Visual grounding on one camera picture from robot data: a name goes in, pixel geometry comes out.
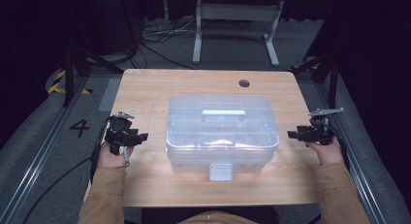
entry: human hand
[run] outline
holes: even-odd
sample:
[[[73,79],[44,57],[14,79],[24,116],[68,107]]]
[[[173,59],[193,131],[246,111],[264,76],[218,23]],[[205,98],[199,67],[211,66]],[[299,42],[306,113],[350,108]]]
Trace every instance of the human hand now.
[[[336,136],[332,137],[332,143],[321,145],[317,143],[306,143],[308,147],[315,150],[321,165],[344,163],[341,147]]]
[[[99,153],[99,161],[97,162],[97,168],[119,168],[126,165],[124,153],[121,153],[119,155],[112,154],[110,152],[110,147],[111,144],[103,143]],[[127,147],[129,156],[131,156],[133,150],[133,147]]]

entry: metal frame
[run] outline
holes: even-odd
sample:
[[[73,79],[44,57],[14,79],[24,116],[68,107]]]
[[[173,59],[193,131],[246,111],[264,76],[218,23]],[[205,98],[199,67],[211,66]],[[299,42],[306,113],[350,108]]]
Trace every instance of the metal frame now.
[[[196,39],[194,42],[193,63],[199,64],[202,52],[202,19],[235,19],[270,21],[271,28],[268,34],[264,35],[269,60],[273,67],[279,66],[278,57],[275,53],[272,39],[275,29],[280,19],[284,1],[279,1],[277,5],[255,6],[255,5],[227,5],[227,4],[208,4],[202,0],[197,0],[196,11]]]

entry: brown sleeve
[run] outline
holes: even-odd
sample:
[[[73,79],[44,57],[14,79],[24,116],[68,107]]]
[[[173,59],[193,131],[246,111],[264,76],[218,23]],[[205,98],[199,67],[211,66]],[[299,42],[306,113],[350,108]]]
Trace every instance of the brown sleeve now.
[[[369,223],[353,179],[344,164],[329,164],[315,170],[322,223]]]
[[[124,223],[124,169],[99,168],[79,213],[79,223]]]

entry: wooden table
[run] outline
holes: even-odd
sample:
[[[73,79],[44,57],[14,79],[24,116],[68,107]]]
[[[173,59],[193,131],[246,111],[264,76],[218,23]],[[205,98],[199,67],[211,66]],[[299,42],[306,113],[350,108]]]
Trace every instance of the wooden table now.
[[[248,80],[249,87],[238,82]],[[271,100],[280,131],[273,159],[257,174],[212,182],[208,175],[176,174],[166,154],[169,101],[175,95],[259,95]],[[127,70],[112,113],[134,115],[133,128],[148,133],[127,169],[125,207],[262,206],[318,203],[312,170],[315,152],[288,130],[308,125],[308,109],[291,73],[200,70]]]

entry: metal stand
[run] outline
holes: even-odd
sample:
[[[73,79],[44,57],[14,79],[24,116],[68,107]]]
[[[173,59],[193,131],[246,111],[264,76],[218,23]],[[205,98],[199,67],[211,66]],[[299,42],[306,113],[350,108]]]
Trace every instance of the metal stand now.
[[[299,67],[290,67],[289,71],[294,75],[297,75],[312,66],[318,64],[318,68],[315,73],[312,75],[311,79],[315,83],[322,83],[326,79],[329,73],[330,76],[330,88],[329,88],[329,105],[331,109],[335,109],[335,96],[336,96],[336,87],[338,81],[338,71],[339,71],[339,62],[340,55],[338,52],[334,51],[328,55],[322,55],[316,57],[310,61],[305,62]]]
[[[280,19],[284,1],[279,1],[276,6],[254,6],[254,5],[229,5],[208,4],[197,0],[196,12],[196,40],[194,42],[193,63],[199,64],[202,50],[202,19],[235,19],[270,21],[271,29],[264,35],[269,59],[273,67],[279,66],[272,39]]]

